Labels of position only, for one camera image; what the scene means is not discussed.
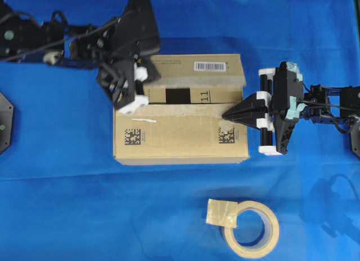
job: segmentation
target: masking tape roll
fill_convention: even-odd
[[[234,227],[236,218],[241,213],[251,210],[261,217],[264,223],[264,235],[253,246],[241,246],[235,239]],[[209,199],[208,216],[206,222],[222,226],[223,236],[229,247],[240,257],[261,258],[269,254],[276,246],[279,239],[279,222],[270,208],[254,201],[231,202]]]

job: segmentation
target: barcode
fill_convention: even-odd
[[[218,131],[219,134],[219,144],[234,144],[235,143],[235,134],[234,129],[223,132],[221,128]]]
[[[124,143],[125,145],[141,145],[141,129],[126,129]]]
[[[195,61],[193,64],[194,71],[226,71],[225,62],[203,62]]]

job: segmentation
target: blue cloth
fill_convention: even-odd
[[[127,2],[6,1],[39,21],[63,10],[79,25],[101,25]],[[308,86],[359,85],[353,0],[152,4],[162,53],[240,53],[245,96],[259,88],[258,69],[286,60]],[[360,161],[335,127],[300,121],[280,157],[260,155],[259,132],[249,129],[251,159],[240,165],[121,166],[96,71],[0,64],[0,72],[16,107],[12,146],[0,156],[1,260],[240,259],[205,224],[208,198],[256,200],[276,213],[280,240],[262,260],[359,260]]]

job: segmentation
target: metal bracket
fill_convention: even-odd
[[[4,152],[11,143],[13,114],[13,105],[0,93],[0,154]]]
[[[360,157],[360,120],[358,120],[350,129],[351,149]]]

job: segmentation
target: cardboard box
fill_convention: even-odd
[[[116,160],[125,165],[154,165],[247,159],[246,127],[221,118],[242,100],[245,77],[240,55],[152,59],[162,77],[144,86],[150,104],[131,115],[114,112]]]

